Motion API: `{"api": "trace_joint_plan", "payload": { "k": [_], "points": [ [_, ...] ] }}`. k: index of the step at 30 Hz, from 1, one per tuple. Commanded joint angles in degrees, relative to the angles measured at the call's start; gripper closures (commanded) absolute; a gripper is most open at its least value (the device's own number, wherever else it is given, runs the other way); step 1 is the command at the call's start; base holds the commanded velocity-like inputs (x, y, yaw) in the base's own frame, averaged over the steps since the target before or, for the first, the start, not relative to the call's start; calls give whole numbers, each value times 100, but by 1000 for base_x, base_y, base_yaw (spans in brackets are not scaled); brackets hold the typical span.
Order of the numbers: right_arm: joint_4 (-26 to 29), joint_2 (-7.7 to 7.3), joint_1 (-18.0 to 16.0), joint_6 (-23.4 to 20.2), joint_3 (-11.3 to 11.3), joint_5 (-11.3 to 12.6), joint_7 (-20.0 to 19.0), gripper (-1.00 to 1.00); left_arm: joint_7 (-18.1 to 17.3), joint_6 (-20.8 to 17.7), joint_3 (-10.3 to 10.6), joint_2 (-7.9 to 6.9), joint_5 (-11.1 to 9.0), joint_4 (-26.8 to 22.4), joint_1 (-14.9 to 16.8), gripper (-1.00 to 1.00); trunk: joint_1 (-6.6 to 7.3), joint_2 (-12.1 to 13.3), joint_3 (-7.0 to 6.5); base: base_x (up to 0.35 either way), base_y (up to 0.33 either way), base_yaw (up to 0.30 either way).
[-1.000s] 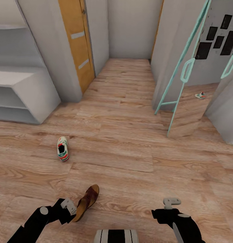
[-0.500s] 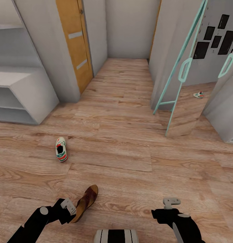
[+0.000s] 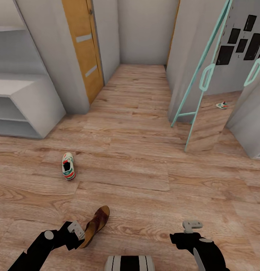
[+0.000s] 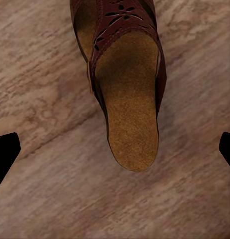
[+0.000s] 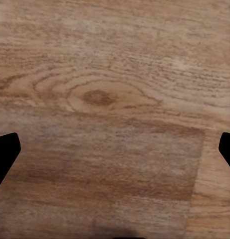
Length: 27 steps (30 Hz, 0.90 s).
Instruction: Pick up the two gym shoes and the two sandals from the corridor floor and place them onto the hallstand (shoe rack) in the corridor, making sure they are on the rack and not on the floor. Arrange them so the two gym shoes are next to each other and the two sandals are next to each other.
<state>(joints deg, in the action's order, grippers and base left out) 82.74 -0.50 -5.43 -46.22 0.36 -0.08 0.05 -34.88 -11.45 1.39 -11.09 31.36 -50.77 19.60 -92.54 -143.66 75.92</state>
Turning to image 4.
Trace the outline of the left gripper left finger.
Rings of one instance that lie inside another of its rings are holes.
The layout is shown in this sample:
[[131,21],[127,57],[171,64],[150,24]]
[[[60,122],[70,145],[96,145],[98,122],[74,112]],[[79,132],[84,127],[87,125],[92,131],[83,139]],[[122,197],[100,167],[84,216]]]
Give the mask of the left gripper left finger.
[[21,151],[17,133],[0,137],[0,184]]

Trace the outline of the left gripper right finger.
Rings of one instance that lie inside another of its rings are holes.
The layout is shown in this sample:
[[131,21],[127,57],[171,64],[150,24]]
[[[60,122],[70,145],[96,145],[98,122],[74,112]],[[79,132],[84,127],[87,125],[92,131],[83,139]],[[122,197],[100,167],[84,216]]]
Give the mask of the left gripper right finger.
[[230,133],[224,132],[219,143],[219,151],[230,166]]

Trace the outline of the sandal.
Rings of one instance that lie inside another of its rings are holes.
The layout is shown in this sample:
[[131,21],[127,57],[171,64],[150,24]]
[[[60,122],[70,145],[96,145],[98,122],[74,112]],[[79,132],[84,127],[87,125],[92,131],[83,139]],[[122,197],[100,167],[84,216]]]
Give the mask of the sandal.
[[143,172],[157,156],[167,80],[153,0],[70,0],[70,12],[114,159]]

